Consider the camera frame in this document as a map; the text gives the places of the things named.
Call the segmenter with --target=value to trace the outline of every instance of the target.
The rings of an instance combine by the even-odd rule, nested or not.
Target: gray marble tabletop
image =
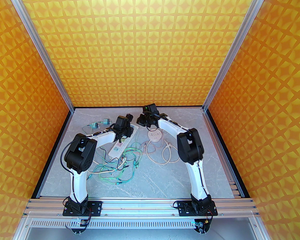
[[[160,113],[166,113],[172,120],[178,122],[187,128],[196,128],[204,147],[203,171],[207,188],[211,197],[233,198],[229,182],[223,171],[219,157],[213,145],[212,139],[207,130],[202,113],[199,107],[158,107]],[[60,165],[60,155],[62,149],[73,140],[77,133],[82,133],[82,127],[95,121],[101,121],[103,118],[110,118],[115,122],[119,115],[125,116],[130,113],[134,116],[132,123],[136,124],[136,119],[142,113],[141,107],[121,107],[121,108],[77,108],[70,121],[68,129],[63,137],[60,148],[55,156],[51,170],[48,173],[44,183],[41,196],[66,197],[70,194],[70,175]],[[138,135],[134,136],[128,146],[133,146],[135,138],[139,143],[148,140],[148,130],[140,127]],[[163,131],[163,137],[169,143],[177,146],[177,141],[167,132]],[[108,151],[114,146],[114,143],[104,145]],[[176,150],[172,149],[171,160],[178,158]],[[97,154],[103,155],[101,149],[96,150]],[[151,154],[153,160],[163,163],[161,157],[162,149]],[[124,174],[129,178],[132,167],[126,168]],[[190,198],[191,184],[186,165],[179,160],[176,163],[166,165],[157,165],[153,163],[147,155],[142,155],[140,165],[135,170],[133,179],[124,184],[114,185],[99,179],[94,174],[87,180],[87,192],[90,197],[131,197],[131,198]]]

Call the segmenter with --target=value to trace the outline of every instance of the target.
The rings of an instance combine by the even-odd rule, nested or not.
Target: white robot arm
[[[204,149],[197,129],[186,128],[172,121],[166,114],[159,113],[156,105],[143,106],[143,114],[137,119],[143,127],[156,127],[165,130],[177,140],[178,154],[185,162],[191,183],[191,210],[195,215],[218,215],[215,203],[209,195],[203,173]]]
[[[133,116],[130,114],[120,115],[116,123],[113,123],[106,130],[92,135],[78,133],[74,140],[68,144],[70,146],[64,156],[68,169],[62,164],[62,154],[60,157],[62,167],[71,176],[71,191],[64,206],[64,216],[84,216],[87,214],[89,209],[86,187],[87,170],[93,162],[95,150],[106,143],[120,141],[123,136],[131,137],[133,127],[131,127],[130,122],[132,119]]]
[[[179,134],[186,133],[189,130],[188,128],[183,127],[181,125],[176,125],[168,116],[166,116],[165,118],[167,120],[158,120],[158,126],[160,129],[165,130],[175,139],[177,139],[177,136]],[[191,194],[197,200],[205,199],[209,192],[205,183],[204,173],[202,170],[202,159],[195,161],[192,165],[188,162],[185,165],[187,166],[190,177]]]

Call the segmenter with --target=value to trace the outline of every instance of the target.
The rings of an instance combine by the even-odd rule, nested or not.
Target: geometric pattern wallpaper
[[[202,105],[252,0],[23,0],[74,106]]]
[[[272,239],[300,239],[300,0],[264,1],[209,110]]]
[[[0,0],[0,239],[12,239],[68,113],[10,0]]]

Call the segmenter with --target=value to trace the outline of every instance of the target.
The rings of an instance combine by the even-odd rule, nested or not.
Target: power strip
[[[108,153],[108,156],[110,159],[119,158],[122,155],[125,148],[128,146],[130,141],[133,139],[133,136],[136,134],[137,130],[139,129],[139,126],[137,126],[137,125],[134,125],[134,124],[130,124],[130,125],[133,127],[133,133],[132,133],[131,137],[122,138],[121,143],[119,142],[119,140],[117,140],[117,142],[115,143],[113,148]]]
[[[151,142],[158,142],[162,138],[162,132],[158,129],[148,131],[148,138]]]

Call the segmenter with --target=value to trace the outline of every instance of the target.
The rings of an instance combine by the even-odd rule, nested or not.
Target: connector
[[[111,124],[111,123],[112,123],[112,122],[111,122],[111,120],[110,120],[109,118],[105,118],[105,119],[103,119],[103,121],[93,122],[93,123],[91,123],[91,124],[88,124],[87,126],[90,126],[91,129],[97,129],[97,128],[100,128],[101,125],[107,126],[107,125],[109,125],[109,124]]]

